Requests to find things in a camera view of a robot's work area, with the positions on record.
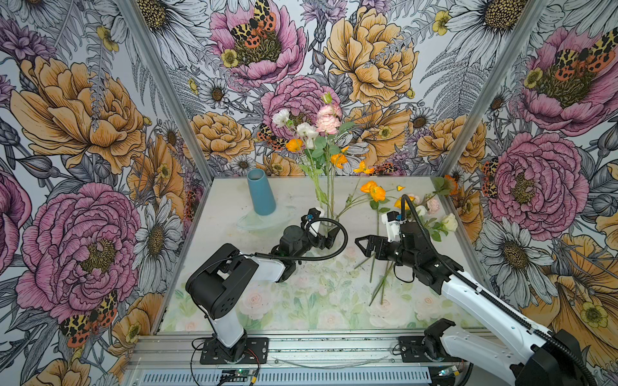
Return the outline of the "clear ribbed glass vase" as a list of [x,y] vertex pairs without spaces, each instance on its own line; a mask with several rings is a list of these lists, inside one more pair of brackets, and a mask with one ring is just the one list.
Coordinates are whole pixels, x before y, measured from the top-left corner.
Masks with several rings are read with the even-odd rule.
[[[328,204],[318,201],[316,206],[320,209],[320,217],[335,220],[335,215]],[[317,230],[320,235],[330,238],[334,244],[342,241],[341,230],[331,222],[317,222],[312,225],[312,228]]]

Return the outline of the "orange poppy flower stem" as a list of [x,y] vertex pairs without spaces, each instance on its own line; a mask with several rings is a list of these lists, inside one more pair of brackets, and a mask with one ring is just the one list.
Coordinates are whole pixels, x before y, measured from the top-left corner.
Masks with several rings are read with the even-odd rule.
[[314,184],[315,196],[321,204],[328,202],[328,195],[320,186],[320,177],[326,175],[322,150],[310,150],[299,138],[286,143],[286,149],[299,157],[299,167]]

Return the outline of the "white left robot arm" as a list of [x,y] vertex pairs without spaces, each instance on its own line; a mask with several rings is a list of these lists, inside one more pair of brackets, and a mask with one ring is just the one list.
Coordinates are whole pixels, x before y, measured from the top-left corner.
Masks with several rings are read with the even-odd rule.
[[301,262],[321,262],[344,252],[349,234],[336,220],[307,214],[300,225],[284,229],[270,253],[242,253],[223,244],[186,281],[185,291],[212,327],[201,348],[201,364],[267,361],[269,339],[251,338],[241,325],[236,305],[256,282],[280,283]]

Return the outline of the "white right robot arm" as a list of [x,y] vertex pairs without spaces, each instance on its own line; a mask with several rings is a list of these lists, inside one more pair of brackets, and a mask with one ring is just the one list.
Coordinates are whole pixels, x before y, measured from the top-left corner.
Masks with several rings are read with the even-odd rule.
[[404,195],[401,201],[399,211],[383,216],[386,236],[362,236],[356,245],[366,257],[410,268],[414,279],[466,310],[499,340],[472,335],[442,318],[424,331],[430,359],[460,358],[509,385],[596,383],[574,336],[564,330],[553,333],[485,289],[436,250],[410,197]]

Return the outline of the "tall teal cylinder vase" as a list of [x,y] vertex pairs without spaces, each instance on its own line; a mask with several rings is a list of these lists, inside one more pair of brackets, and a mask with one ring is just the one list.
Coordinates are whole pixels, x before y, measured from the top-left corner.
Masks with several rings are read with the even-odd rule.
[[276,202],[267,175],[262,169],[254,169],[247,175],[249,194],[254,211],[260,216],[275,212]]

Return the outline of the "orange leafy flower stem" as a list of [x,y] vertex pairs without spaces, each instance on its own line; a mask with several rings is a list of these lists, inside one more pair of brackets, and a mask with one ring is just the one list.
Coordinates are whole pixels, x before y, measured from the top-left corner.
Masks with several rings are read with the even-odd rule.
[[431,179],[434,190],[433,192],[425,195],[422,204],[428,203],[435,197],[453,196],[456,195],[460,187],[458,182],[451,175],[444,175],[442,177],[434,177]]

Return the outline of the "green circuit board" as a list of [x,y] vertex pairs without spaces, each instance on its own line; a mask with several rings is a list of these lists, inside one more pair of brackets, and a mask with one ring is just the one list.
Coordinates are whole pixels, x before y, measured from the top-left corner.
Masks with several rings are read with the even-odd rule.
[[259,376],[258,369],[230,369],[224,370],[220,376],[218,386],[226,383],[248,382],[249,385],[255,385]]

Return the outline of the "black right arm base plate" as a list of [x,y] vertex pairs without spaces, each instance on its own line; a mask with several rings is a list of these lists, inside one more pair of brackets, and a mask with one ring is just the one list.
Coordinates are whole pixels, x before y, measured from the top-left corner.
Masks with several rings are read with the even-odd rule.
[[460,363],[461,358],[448,355],[435,339],[420,335],[398,337],[396,352],[404,363]]

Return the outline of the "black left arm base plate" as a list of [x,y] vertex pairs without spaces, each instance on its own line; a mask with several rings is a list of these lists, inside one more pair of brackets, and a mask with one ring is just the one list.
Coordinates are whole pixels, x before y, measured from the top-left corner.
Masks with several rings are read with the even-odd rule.
[[201,349],[202,365],[266,364],[270,340],[266,337],[241,338],[233,347],[209,339]]

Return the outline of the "aluminium front frame rail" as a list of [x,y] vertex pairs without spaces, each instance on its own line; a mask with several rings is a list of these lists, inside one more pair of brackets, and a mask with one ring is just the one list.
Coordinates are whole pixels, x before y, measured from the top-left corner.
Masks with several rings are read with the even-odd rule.
[[[468,333],[499,340],[489,331]],[[263,331],[270,340],[267,363],[202,365],[208,335],[155,335],[142,339],[123,385],[217,385],[224,370],[258,369],[258,385],[505,385],[483,368],[460,363],[404,363],[398,337],[420,330]]]

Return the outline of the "aluminium left corner post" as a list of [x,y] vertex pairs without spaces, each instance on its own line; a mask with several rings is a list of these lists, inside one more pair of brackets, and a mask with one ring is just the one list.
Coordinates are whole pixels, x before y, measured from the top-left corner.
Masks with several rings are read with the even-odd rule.
[[137,43],[143,63],[149,68],[158,90],[161,92],[164,101],[167,103],[167,107],[170,109],[172,118],[178,125],[178,129],[188,146],[202,180],[204,180],[206,186],[210,188],[213,181],[212,172],[204,157],[201,145],[198,143],[196,135],[192,131],[189,124],[190,119],[185,114],[184,108],[180,103],[180,99],[178,98],[177,92],[165,68],[164,61],[158,53],[158,45],[151,37],[151,33],[147,30],[147,25],[138,8],[138,4],[136,1],[120,1],[118,7],[127,22],[135,43]]

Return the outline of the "aluminium corner post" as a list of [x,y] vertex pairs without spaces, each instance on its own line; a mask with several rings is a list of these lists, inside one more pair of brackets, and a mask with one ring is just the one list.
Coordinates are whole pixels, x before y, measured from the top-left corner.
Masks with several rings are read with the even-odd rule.
[[497,89],[500,87],[502,81],[505,80],[505,77],[507,77],[511,65],[514,63],[515,59],[517,59],[522,48],[529,41],[529,37],[539,19],[541,19],[547,3],[547,0],[538,0],[529,1],[526,4],[521,19],[516,24],[513,34],[507,40],[505,51],[497,56],[494,68],[490,72],[487,81],[484,83],[480,95],[468,114],[459,136],[454,141],[452,149],[449,151],[444,161],[442,161],[436,176],[450,174],[452,169],[459,162],[460,157],[466,150],[466,146],[472,139],[474,133],[476,133],[476,129],[481,123],[484,113],[497,92]]
[[149,68],[158,90],[161,92],[164,101],[167,103],[167,107],[170,109],[172,118],[178,125],[178,129],[188,146],[202,180],[204,180],[206,186],[210,188],[213,181],[212,172],[204,157],[201,145],[198,143],[196,135],[192,131],[189,124],[190,119],[185,114],[184,108],[180,103],[180,99],[178,98],[177,92],[165,68],[164,61],[158,53],[158,45],[151,37],[151,33],[147,30],[147,25],[138,8],[138,4],[136,1],[120,1],[118,7],[127,22],[135,43],[137,43],[143,63]]

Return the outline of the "aluminium right corner post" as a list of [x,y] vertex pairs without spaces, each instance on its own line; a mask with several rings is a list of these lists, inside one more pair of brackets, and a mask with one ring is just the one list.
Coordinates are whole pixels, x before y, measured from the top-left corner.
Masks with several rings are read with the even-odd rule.
[[484,113],[497,92],[497,89],[500,87],[502,81],[505,80],[505,77],[507,77],[511,65],[514,63],[515,59],[517,59],[522,48],[529,41],[529,37],[539,19],[541,19],[547,3],[547,0],[538,0],[529,1],[526,4],[521,19],[516,24],[513,34],[507,40],[505,51],[497,56],[494,68],[490,72],[487,81],[484,83],[480,95],[468,114],[459,136],[454,141],[452,149],[449,151],[444,161],[442,161],[436,176],[450,174],[452,169],[459,162],[460,157],[466,150],[466,146],[472,139],[474,133],[476,133],[476,129],[481,123]]

